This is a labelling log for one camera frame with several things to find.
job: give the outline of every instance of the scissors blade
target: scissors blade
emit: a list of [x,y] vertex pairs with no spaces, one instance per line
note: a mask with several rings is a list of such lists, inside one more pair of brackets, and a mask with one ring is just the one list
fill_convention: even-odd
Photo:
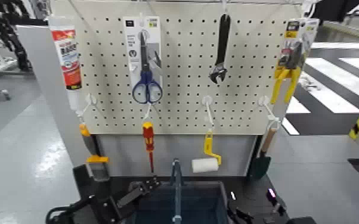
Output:
[[142,71],[149,71],[149,63],[147,62],[147,51],[146,51],[145,38],[143,32],[141,32],[141,62],[142,62]]

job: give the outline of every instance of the white pegboard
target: white pegboard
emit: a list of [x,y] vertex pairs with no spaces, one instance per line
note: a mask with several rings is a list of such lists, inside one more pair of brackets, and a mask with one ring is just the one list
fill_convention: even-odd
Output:
[[140,134],[147,105],[131,96],[123,16],[160,16],[162,25],[163,98],[150,117],[156,134],[205,134],[210,95],[215,133],[260,135],[267,112],[257,105],[271,96],[274,66],[283,44],[286,21],[299,17],[295,5],[228,4],[232,22],[223,83],[209,71],[216,60],[220,3],[57,1],[57,15],[75,17],[85,92],[98,98],[85,121],[91,133]]

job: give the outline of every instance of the white hook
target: white hook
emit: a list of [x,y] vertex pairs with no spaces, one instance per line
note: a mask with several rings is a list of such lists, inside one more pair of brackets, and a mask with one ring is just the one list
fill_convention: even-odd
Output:
[[221,2],[222,2],[222,9],[224,10],[224,14],[228,14],[227,0],[221,0]]
[[208,121],[210,122],[210,124],[214,127],[214,123],[213,123],[213,118],[212,118],[212,113],[210,112],[210,104],[213,102],[213,98],[211,96],[204,96],[202,99],[202,104],[206,106],[207,111],[208,111]]
[[276,117],[273,112],[270,110],[270,108],[267,106],[268,102],[269,102],[269,98],[267,96],[264,97],[260,97],[258,104],[260,107],[264,107],[266,108],[268,115],[267,115],[267,119],[269,120],[269,124],[267,126],[267,130],[272,128],[273,124],[276,123],[276,128],[275,130],[279,130],[280,128],[280,119],[278,117]]
[[78,117],[83,117],[83,114],[85,114],[86,110],[89,109],[89,106],[93,106],[96,108],[96,110],[102,114],[102,112],[100,111],[100,109],[97,107],[97,99],[96,97],[94,97],[92,94],[87,94],[86,97],[85,97],[85,101],[88,103],[86,105],[86,107],[81,111],[81,110],[78,110],[76,111],[76,114],[78,115]]
[[139,26],[140,27],[144,27],[145,26],[145,21],[143,19],[143,14],[139,13]]
[[142,123],[143,123],[147,118],[149,118],[150,109],[151,109],[151,103],[148,103],[147,111],[146,111],[146,113],[145,113],[145,116],[144,116],[143,119],[142,119]]

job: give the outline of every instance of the screwdriver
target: screwdriver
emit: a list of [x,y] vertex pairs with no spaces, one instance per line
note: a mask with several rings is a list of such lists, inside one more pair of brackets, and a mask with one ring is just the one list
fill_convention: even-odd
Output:
[[153,150],[154,150],[154,141],[153,141],[153,124],[151,122],[143,123],[143,138],[145,139],[146,151],[149,152],[149,162],[150,170],[154,173],[153,166]]

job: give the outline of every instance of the blue container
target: blue container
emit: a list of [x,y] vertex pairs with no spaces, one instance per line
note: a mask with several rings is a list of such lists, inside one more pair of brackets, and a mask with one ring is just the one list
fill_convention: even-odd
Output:
[[[181,190],[183,224],[232,224],[227,216],[227,196],[222,182],[185,182]],[[175,216],[175,185],[162,182],[158,189],[139,203],[136,213],[125,224],[172,223]]]

